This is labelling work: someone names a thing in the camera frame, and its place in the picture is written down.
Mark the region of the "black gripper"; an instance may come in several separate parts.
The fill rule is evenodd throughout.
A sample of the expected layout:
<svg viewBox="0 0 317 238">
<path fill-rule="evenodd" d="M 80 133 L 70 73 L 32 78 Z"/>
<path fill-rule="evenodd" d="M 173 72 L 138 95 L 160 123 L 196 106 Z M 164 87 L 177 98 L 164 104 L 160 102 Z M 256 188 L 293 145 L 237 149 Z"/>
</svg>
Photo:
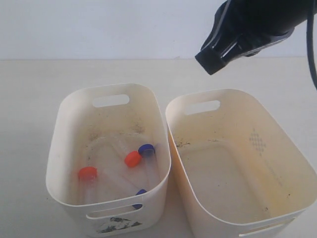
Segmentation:
<svg viewBox="0 0 317 238">
<path fill-rule="evenodd" d="M 294 21 L 289 0 L 227 0 L 216 11 L 195 59 L 213 75 L 234 59 L 253 56 L 290 37 Z"/>
</svg>

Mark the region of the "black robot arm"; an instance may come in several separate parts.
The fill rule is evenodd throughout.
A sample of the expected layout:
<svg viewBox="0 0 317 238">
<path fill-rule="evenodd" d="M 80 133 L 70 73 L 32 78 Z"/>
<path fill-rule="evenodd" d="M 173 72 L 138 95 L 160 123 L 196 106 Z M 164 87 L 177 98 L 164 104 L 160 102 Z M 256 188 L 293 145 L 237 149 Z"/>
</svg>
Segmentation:
<svg viewBox="0 0 317 238">
<path fill-rule="evenodd" d="M 195 59 L 212 75 L 235 59 L 254 56 L 289 38 L 310 11 L 316 14 L 312 4 L 311 0 L 226 0 Z"/>
</svg>

